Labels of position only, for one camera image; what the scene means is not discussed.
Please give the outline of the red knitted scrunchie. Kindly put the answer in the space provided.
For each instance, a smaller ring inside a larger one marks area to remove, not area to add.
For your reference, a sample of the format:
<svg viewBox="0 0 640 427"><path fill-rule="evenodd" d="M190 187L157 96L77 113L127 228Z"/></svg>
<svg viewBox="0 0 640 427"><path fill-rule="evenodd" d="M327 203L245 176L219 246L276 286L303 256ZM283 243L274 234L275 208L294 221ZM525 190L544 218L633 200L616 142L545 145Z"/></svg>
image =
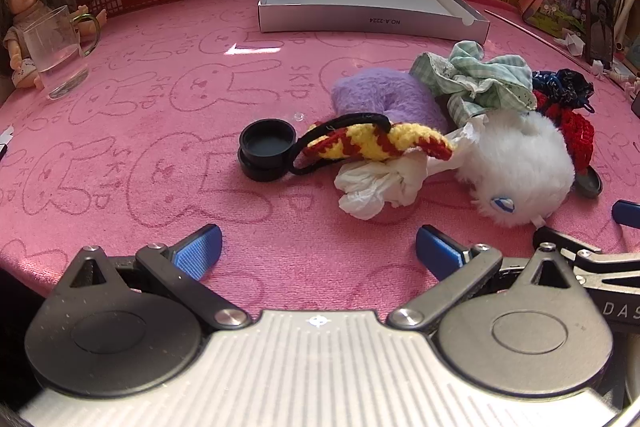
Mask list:
<svg viewBox="0 0 640 427"><path fill-rule="evenodd" d="M563 135L575 171L585 173L594 149L593 125L587 118L575 113L570 106L555 102L538 90L534 91L534 95L537 100L537 112L549 118Z"/></svg>

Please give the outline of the white plastic bag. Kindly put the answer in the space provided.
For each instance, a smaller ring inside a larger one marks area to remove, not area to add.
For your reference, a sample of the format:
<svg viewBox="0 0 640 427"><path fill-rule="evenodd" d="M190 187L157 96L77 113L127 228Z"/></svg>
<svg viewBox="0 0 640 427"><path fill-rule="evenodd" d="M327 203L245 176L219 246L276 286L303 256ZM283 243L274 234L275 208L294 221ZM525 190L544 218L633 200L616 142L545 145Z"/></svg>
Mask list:
<svg viewBox="0 0 640 427"><path fill-rule="evenodd" d="M412 205L429 176L462 167L474 147L480 143L488 117L472 117L462 128L446 134L454 153L449 160L427 156L413 147L400 157L386 160L363 160L343 166L334 186L343 193L338 207L359 220L370 220L386 204L393 208Z"/></svg>

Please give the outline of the white fluffy scrunchie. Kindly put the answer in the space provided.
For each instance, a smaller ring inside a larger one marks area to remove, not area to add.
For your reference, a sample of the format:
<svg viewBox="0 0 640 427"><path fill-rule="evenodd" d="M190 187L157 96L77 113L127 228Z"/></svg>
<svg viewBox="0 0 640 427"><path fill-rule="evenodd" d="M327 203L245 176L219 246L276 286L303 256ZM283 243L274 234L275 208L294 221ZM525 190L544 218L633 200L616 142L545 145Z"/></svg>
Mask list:
<svg viewBox="0 0 640 427"><path fill-rule="evenodd" d="M540 228L574 183L575 169L561 132L537 112L499 109L473 118L475 135L457 169L477 211L507 228Z"/></svg>

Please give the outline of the black round small jar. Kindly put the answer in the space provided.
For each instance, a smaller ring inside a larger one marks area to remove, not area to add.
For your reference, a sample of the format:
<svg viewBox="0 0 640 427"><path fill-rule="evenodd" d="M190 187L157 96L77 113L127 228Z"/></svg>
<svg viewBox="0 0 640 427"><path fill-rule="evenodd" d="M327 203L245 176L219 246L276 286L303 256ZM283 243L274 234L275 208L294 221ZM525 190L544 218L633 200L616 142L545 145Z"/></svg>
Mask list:
<svg viewBox="0 0 640 427"><path fill-rule="evenodd" d="M256 182L283 178L296 141L294 127L285 120L266 118L252 122L239 136L238 161L243 173Z"/></svg>

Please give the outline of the dark blue patterned scrunchie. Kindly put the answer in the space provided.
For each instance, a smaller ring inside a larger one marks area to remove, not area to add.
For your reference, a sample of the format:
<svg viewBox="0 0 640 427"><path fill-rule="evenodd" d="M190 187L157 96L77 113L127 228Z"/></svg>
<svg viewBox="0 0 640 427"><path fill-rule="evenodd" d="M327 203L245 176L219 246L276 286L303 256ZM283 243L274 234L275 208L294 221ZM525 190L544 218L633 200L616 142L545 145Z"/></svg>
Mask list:
<svg viewBox="0 0 640 427"><path fill-rule="evenodd" d="M537 70L533 72L533 88L536 94L543 95L549 103L560 104L571 109L583 108L593 114L590 104L593 96L593 83L586 80L573 69L559 69L557 72Z"/></svg>

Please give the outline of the yellow red crochet scrunchie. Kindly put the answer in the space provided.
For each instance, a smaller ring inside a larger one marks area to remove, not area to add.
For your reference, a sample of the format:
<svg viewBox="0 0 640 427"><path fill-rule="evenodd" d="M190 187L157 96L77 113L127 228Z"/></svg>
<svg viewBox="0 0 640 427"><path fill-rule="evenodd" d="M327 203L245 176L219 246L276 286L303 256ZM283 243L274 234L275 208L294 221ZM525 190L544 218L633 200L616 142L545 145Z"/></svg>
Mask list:
<svg viewBox="0 0 640 427"><path fill-rule="evenodd" d="M386 161L407 150L422 150L428 156L447 161L454 147L437 130L424 124L392 124L389 132L375 124L352 124L312 140L303 148L309 158L329 160L364 159Z"/></svg>

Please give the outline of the purple fluffy scrunchie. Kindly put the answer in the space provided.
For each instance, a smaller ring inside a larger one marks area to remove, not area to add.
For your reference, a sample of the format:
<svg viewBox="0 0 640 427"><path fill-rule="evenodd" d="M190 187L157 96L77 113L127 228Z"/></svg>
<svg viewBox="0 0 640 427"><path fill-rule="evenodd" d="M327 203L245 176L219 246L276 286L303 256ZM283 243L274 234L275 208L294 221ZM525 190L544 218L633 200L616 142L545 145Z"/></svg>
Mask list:
<svg viewBox="0 0 640 427"><path fill-rule="evenodd" d="M394 124L424 124L442 134L449 122L431 91L408 72L366 68L337 80L331 88L336 115L377 113Z"/></svg>

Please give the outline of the green checked fabric scrunchie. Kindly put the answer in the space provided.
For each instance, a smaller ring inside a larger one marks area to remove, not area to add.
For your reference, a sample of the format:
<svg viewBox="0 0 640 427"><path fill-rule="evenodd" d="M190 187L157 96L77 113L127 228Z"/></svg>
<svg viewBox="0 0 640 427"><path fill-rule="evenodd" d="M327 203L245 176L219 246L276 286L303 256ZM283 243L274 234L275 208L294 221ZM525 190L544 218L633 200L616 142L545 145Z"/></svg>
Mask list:
<svg viewBox="0 0 640 427"><path fill-rule="evenodd" d="M526 113L537 107L533 72L524 58L506 54L486 61L475 41L456 43L447 57L422 53L409 74L436 98L447 99L447 112L458 127L492 110Z"/></svg>

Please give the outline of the black jar lid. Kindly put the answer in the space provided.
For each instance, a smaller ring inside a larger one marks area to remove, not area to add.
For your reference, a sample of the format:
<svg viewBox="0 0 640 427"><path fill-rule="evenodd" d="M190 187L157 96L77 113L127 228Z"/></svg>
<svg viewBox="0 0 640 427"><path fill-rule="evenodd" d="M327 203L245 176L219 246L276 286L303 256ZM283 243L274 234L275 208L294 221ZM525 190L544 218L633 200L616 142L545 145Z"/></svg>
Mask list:
<svg viewBox="0 0 640 427"><path fill-rule="evenodd" d="M585 198L595 199L602 193L602 180L591 166L575 174L574 187Z"/></svg>

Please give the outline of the pink rabbit print mat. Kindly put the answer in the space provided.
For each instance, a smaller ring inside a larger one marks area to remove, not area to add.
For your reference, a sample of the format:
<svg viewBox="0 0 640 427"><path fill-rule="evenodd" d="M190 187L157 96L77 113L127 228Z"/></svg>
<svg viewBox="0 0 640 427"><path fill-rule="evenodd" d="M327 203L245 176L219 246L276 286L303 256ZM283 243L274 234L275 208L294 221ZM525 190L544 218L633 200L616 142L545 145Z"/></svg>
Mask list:
<svg viewBox="0 0 640 427"><path fill-rule="evenodd" d="M213 223L221 256L204 282L250 311L388 311L434 282L422 225L527 255L534 230L483 218L452 172L408 206L358 220L337 165L302 139L333 118L336 80L408 69L446 41L300 32L267 36L258 0L188 0L110 20L90 74L65 98L18 91L2 105L1 266L48 291L84 245L126 256Z"/></svg>

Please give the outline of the white origami paper figure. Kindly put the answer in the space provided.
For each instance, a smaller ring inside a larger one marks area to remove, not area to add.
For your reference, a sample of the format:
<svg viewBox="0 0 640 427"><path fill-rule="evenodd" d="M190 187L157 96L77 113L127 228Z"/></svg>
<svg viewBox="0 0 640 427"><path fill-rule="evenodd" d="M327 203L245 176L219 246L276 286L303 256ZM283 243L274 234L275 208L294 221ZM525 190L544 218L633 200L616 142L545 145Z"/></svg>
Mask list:
<svg viewBox="0 0 640 427"><path fill-rule="evenodd" d="M555 38L554 42L566 49L571 56L580 57L584 53L585 41L574 32L567 32L562 38Z"/></svg>

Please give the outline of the black smartphone standing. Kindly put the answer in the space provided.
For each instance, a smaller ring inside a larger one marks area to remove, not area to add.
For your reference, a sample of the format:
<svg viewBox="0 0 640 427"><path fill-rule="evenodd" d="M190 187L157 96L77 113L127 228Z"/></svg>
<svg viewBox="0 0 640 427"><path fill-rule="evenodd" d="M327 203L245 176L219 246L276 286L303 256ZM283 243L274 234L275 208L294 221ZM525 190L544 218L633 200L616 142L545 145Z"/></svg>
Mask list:
<svg viewBox="0 0 640 427"><path fill-rule="evenodd" d="M610 69L615 51L613 0L587 1L587 61L599 61L605 69Z"/></svg>

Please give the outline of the metal rod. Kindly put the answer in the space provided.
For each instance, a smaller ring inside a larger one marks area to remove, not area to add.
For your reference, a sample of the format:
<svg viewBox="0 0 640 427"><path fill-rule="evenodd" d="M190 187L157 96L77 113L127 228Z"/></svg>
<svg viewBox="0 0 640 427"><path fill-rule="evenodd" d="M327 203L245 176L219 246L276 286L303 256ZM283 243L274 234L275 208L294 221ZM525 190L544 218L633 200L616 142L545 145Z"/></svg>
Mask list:
<svg viewBox="0 0 640 427"><path fill-rule="evenodd" d="M579 60L579 58L574 57L574 55L570 55L567 51L564 51L557 44L549 41L544 37L541 37L540 35L537 35L536 32L533 32L525 28L524 26L518 23L515 23L513 20L509 20L508 18L498 13L495 13L494 11L484 9L484 12L487 15L495 18L496 20L500 20L500 22L506 23L509 26L521 31L524 35L529 36L529 38L535 39L536 41L542 43L547 48L552 49L554 52L559 53L560 55L562 55L562 57L565 57L567 60L571 61L574 65L578 66L581 70L583 70L587 74L592 74L596 76L598 75L597 72L593 72L592 68L586 62L584 62L583 60Z"/></svg>

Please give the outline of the clear glass mug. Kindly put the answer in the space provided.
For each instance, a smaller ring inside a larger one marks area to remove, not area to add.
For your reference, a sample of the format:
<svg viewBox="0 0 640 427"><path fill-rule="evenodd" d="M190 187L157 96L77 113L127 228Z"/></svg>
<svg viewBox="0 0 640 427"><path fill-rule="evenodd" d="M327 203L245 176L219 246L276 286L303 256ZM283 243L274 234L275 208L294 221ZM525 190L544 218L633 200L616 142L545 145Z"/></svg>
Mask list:
<svg viewBox="0 0 640 427"><path fill-rule="evenodd" d="M82 46L79 25L88 23L94 30L88 46ZM99 21L91 14L71 16L67 6L36 20L24 32L30 57L50 100L68 95L89 75L87 57L101 37Z"/></svg>

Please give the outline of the brown haired doll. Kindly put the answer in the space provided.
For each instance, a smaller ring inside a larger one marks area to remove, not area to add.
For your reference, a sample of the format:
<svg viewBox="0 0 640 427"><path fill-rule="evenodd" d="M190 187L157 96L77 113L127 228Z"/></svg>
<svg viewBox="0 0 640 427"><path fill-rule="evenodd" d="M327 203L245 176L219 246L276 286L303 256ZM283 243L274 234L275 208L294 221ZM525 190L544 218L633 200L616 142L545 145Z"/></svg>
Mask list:
<svg viewBox="0 0 640 427"><path fill-rule="evenodd" d="M75 0L1 0L1 72L12 80L16 89L43 90L26 46L24 32L36 20L61 6L67 6L71 16L91 14L85 5L80 5ZM106 12L101 11L93 16L99 21L102 30L107 21ZM94 30L88 23L83 23L79 25L79 33L82 46L88 46Z"/></svg>

